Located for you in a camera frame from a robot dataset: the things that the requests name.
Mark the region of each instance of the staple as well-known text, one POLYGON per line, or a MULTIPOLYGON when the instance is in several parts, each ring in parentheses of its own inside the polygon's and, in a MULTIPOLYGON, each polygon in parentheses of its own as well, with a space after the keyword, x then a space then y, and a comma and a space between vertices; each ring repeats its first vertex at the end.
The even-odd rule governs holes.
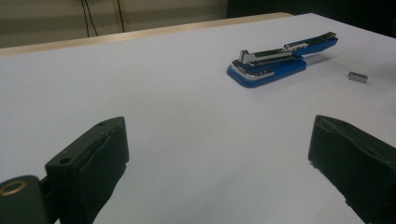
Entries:
POLYGON ((366 75, 354 73, 354 72, 349 72, 349 74, 347 75, 347 78, 350 80, 361 82, 361 83, 367 83, 367 79, 368 79, 368 77, 366 75))

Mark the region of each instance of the cable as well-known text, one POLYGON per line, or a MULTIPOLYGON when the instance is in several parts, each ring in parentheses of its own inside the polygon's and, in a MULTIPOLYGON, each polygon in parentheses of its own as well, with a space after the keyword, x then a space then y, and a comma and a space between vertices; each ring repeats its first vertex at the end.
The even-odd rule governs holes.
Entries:
POLYGON ((125 33, 125 27, 124 27, 124 25, 123 25, 123 18, 122 18, 122 10, 121 10, 120 0, 117 0, 117 5, 118 5, 118 7, 119 7, 119 13, 120 13, 120 21, 121 21, 122 32, 125 33))
POLYGON ((82 10, 84 10, 85 27, 87 28, 87 37, 90 37, 90 30, 88 29, 87 14, 85 13, 84 2, 81 0, 82 10))
POLYGON ((96 28, 95 28, 95 25, 93 24, 92 15, 91 15, 91 11, 90 11, 90 6, 88 5, 87 0, 84 0, 84 1, 85 1, 85 5, 87 5, 88 14, 90 15, 90 20, 91 20, 91 24, 92 24, 93 30, 95 31, 96 36, 98 36, 98 33, 96 31, 96 28))

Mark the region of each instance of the stapler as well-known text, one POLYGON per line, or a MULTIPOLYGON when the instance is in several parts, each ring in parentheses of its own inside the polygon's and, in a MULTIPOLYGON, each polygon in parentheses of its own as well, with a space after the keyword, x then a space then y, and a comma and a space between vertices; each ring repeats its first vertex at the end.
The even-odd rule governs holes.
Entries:
POLYGON ((242 86, 255 88, 305 70, 303 55, 321 52, 337 41, 335 33, 329 32, 287 44, 283 49, 256 53, 241 50, 239 59, 230 64, 227 74, 242 86))

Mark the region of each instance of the wall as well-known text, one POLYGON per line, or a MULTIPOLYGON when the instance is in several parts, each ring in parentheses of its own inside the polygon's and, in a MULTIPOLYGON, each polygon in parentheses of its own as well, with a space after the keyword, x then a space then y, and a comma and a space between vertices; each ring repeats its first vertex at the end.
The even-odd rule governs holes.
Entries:
MULTIPOLYGON (((99 35, 219 20, 227 6, 227 0, 87 2, 99 35)), ((93 36, 89 19, 88 23, 93 36)), ((0 48, 83 37, 87 31, 80 0, 0 0, 0 48)))
POLYGON ((396 37, 394 3, 394 0, 230 0, 227 17, 270 12, 292 15, 312 12, 381 35, 396 37))

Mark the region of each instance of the screw hole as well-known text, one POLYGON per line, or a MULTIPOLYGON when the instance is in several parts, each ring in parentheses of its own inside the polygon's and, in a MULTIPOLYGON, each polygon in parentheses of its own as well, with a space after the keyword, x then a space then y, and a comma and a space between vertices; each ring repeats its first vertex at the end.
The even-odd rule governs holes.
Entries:
POLYGON ((17 193, 23 190, 26 186, 27 183, 24 180, 13 181, 0 188, 0 196, 8 196, 17 193))
POLYGON ((60 164, 67 164, 71 161, 72 159, 70 158, 63 158, 59 161, 60 164))

